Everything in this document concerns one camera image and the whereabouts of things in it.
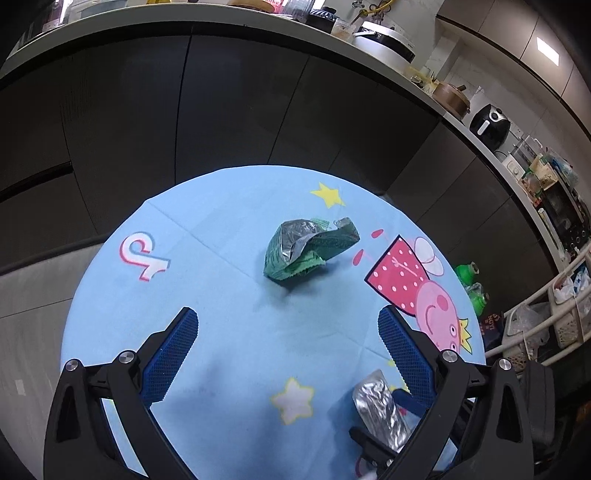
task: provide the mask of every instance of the cabinet door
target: cabinet door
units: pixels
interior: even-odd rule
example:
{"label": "cabinet door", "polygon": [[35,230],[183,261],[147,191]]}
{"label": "cabinet door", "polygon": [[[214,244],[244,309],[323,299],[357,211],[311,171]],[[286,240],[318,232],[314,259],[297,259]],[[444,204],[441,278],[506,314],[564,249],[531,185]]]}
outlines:
{"label": "cabinet door", "polygon": [[508,198],[504,186],[485,162],[475,158],[417,225],[447,255]]}
{"label": "cabinet door", "polygon": [[552,29],[540,18],[521,61],[536,72],[559,95],[562,95],[573,60]]}
{"label": "cabinet door", "polygon": [[445,0],[438,15],[478,31],[494,0]]}
{"label": "cabinet door", "polygon": [[188,36],[138,38],[68,57],[64,130],[99,233],[174,186],[178,96]]}
{"label": "cabinet door", "polygon": [[421,218],[461,175],[474,153],[439,123],[388,189],[394,205],[413,222]]}
{"label": "cabinet door", "polygon": [[307,59],[275,45],[194,36],[178,109],[177,183],[266,164]]}
{"label": "cabinet door", "polygon": [[317,57],[310,57],[287,109],[269,160],[328,171],[343,145],[360,134],[347,102],[353,92],[371,92],[376,82]]}
{"label": "cabinet door", "polygon": [[495,0],[479,32],[521,58],[537,21],[536,11],[523,0]]}
{"label": "cabinet door", "polygon": [[575,115],[591,132],[591,92],[577,67],[573,68],[573,73],[566,84],[562,100],[572,108]]}
{"label": "cabinet door", "polygon": [[329,173],[372,193],[386,192],[400,175],[439,118],[402,94],[378,85],[367,103],[351,118],[352,132]]}
{"label": "cabinet door", "polygon": [[60,62],[50,63],[0,90],[0,191],[70,161],[59,104]]}
{"label": "cabinet door", "polygon": [[[447,255],[451,265],[476,263],[480,269],[477,281],[490,295],[492,312],[504,312],[527,298],[536,289],[539,268],[531,268],[527,259],[530,250],[537,248],[539,233],[532,230],[513,197],[510,197],[484,223],[462,237],[458,245]],[[548,264],[548,259],[540,259]],[[526,263],[529,268],[516,265]],[[552,278],[544,277],[542,284]]]}
{"label": "cabinet door", "polygon": [[0,203],[0,267],[96,235],[73,174]]}

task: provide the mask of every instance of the pink logo print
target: pink logo print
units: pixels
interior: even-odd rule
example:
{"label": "pink logo print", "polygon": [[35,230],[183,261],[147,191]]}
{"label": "pink logo print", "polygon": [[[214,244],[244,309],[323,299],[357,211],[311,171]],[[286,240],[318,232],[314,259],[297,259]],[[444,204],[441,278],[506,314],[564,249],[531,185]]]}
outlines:
{"label": "pink logo print", "polygon": [[[139,243],[139,252],[134,252],[131,246]],[[132,233],[125,238],[119,247],[121,260],[132,265],[145,267],[139,276],[142,281],[150,281],[158,273],[165,271],[170,266],[170,260],[165,258],[152,257],[149,254],[154,249],[154,240],[150,234],[145,232]]]}

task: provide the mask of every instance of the metal screw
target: metal screw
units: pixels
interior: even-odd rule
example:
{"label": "metal screw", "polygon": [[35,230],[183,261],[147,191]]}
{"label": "metal screw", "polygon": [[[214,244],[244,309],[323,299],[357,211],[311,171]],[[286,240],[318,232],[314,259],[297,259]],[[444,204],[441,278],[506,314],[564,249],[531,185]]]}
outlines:
{"label": "metal screw", "polygon": [[73,372],[74,370],[76,370],[76,368],[78,368],[78,360],[68,360],[66,362],[66,370],[68,370],[69,372]]}
{"label": "metal screw", "polygon": [[457,360],[457,353],[453,350],[444,350],[441,356],[446,362],[451,364]]}
{"label": "metal screw", "polygon": [[503,370],[511,370],[511,362],[509,362],[509,360],[506,358],[501,358],[499,360],[499,367],[501,367]]}
{"label": "metal screw", "polygon": [[135,357],[135,354],[129,350],[119,355],[119,362],[122,364],[130,363]]}

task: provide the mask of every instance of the rice cooker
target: rice cooker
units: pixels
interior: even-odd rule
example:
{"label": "rice cooker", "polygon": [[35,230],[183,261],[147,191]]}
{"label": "rice cooker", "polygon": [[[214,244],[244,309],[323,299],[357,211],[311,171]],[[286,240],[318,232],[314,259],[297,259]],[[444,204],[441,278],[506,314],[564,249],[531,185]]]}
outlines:
{"label": "rice cooker", "polygon": [[363,22],[352,44],[402,74],[415,56],[414,45],[404,35],[372,22]]}

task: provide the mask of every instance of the blue gripper pad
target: blue gripper pad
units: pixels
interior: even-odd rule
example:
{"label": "blue gripper pad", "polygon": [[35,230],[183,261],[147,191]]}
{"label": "blue gripper pad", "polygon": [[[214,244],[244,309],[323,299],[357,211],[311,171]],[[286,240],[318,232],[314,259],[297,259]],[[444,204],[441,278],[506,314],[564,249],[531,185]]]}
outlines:
{"label": "blue gripper pad", "polygon": [[145,367],[139,396],[146,408],[154,402],[161,401],[166,395],[197,338],[198,327],[197,314],[187,309],[183,318]]}
{"label": "blue gripper pad", "polygon": [[410,393],[427,408],[431,407],[437,396],[433,370],[388,307],[379,312],[378,331]]}

